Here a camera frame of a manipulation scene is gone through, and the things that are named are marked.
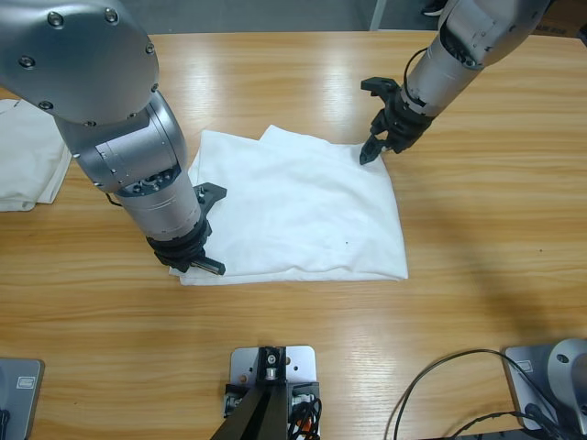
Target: wooden table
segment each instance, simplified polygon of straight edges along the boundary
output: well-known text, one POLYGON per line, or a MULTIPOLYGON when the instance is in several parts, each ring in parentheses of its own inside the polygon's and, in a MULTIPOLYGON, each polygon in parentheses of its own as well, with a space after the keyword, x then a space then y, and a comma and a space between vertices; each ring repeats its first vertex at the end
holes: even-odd
MULTIPOLYGON (((360 81, 399 79, 434 36, 153 40, 193 157, 205 128, 258 138, 274 124, 364 141, 381 104, 360 81)), ((586 337, 586 72, 578 40, 530 37, 413 148, 385 155, 410 269, 402 282, 181 287, 73 163, 53 205, 0 214, 0 355, 47 363, 34 438, 207 439, 222 421, 230 353, 269 344, 316 349, 325 439, 382 438, 432 360, 586 337)), ((401 437, 512 407, 497 358, 462 358, 421 382, 401 437)))

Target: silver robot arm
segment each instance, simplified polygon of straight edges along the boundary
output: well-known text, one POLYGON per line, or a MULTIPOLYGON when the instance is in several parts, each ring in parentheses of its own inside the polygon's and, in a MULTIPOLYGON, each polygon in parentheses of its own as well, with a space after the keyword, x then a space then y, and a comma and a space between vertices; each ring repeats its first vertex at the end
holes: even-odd
POLYGON ((360 163, 375 160, 383 150, 400 153, 411 147, 485 67, 508 55, 530 35, 550 3, 450 0, 438 21, 436 38, 421 50, 424 56, 404 76, 402 86, 387 78, 362 82, 361 88, 380 96, 385 108, 371 123, 371 136, 363 146, 360 163), (387 138, 378 139, 385 131, 387 138))
POLYGON ((154 45, 117 0, 0 0, 0 85, 55 118, 82 170, 163 264, 223 274, 204 244, 206 214, 226 190, 192 187, 158 77, 154 45))

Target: metal base plate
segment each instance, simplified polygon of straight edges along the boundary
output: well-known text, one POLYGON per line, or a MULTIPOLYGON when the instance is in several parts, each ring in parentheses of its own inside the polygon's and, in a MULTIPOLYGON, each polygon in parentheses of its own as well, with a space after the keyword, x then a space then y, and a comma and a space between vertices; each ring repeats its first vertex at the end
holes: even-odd
MULTIPOLYGON (((285 367, 285 378, 290 383, 317 382, 316 353, 310 346, 287 346, 290 359, 285 367)), ((253 387, 257 378, 259 348, 237 348, 230 358, 230 383, 253 387)))
MULTIPOLYGON (((544 346, 512 346, 505 350, 505 354, 528 375, 552 400, 556 398, 548 385, 548 356, 554 345, 544 346)), ((517 408, 524 412, 529 403, 534 403, 553 422, 558 423, 555 409, 544 401, 534 389, 528 385, 522 375, 511 365, 507 366, 512 393, 515 395, 517 408)), ((530 430, 540 429, 540 426, 531 420, 523 419, 521 423, 530 430)))
POLYGON ((6 440, 30 435, 43 370, 40 360, 0 358, 0 408, 10 413, 6 440))

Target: white cloth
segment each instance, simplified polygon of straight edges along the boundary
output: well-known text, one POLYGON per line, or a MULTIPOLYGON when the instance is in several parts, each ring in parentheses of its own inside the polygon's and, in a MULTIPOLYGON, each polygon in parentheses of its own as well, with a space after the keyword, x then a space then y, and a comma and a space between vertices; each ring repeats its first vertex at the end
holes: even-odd
POLYGON ((71 157, 51 115, 25 101, 0 101, 0 211, 53 203, 71 157))
POLYGON ((172 273, 183 285, 407 278, 389 175, 381 158, 359 165, 360 148, 275 126, 260 141, 204 131, 189 174, 227 188, 205 245, 227 272, 172 273))

